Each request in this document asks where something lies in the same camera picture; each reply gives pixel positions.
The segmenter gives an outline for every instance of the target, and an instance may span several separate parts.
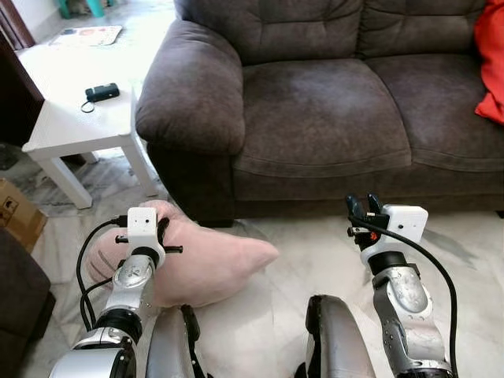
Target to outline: stuffed animal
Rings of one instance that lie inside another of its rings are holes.
[[[265,241],[200,227],[169,202],[149,201],[140,206],[156,208],[157,221],[169,219],[165,246],[183,246],[182,254],[167,254],[154,275],[156,306],[199,307],[219,302],[241,290],[253,273],[279,255]],[[115,243],[117,235],[126,234],[126,228],[110,229],[91,247],[85,266],[95,282],[111,277],[128,257],[128,245]]]

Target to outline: marble floor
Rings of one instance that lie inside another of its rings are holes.
[[[120,77],[141,87],[173,18],[171,2],[129,0],[108,9],[103,19],[67,21],[67,26],[122,24],[124,31],[114,45],[72,50],[43,44],[22,52],[20,59],[46,96],[54,86],[77,76],[97,83]],[[30,345],[19,378],[47,376],[83,332],[75,263],[87,233],[145,200],[133,175],[126,172],[110,179],[109,173],[119,171],[124,159],[114,152],[102,154],[98,165],[84,166],[76,173],[82,179],[92,177],[87,187],[95,205],[82,211],[65,202],[29,161],[13,167],[26,169],[26,180],[16,184],[50,215],[32,255],[49,276],[57,298],[46,334]],[[158,186],[159,197],[165,198],[164,188]],[[232,298],[196,309],[202,331],[199,346],[209,372],[216,378],[291,377],[305,354],[308,299],[329,294],[348,303],[376,376],[392,377],[380,322],[372,307],[370,273],[347,238],[347,226],[344,217],[278,218],[238,220],[233,228],[223,230],[266,239],[281,255]],[[504,221],[490,212],[431,214],[421,243],[445,265],[458,289],[460,377],[504,376]],[[437,324],[447,340],[450,302],[443,279],[416,254],[409,260],[421,269],[422,280],[435,300]],[[96,309],[103,306],[106,296],[105,290],[95,293]],[[139,377],[145,371],[153,323],[154,318],[139,343]]]

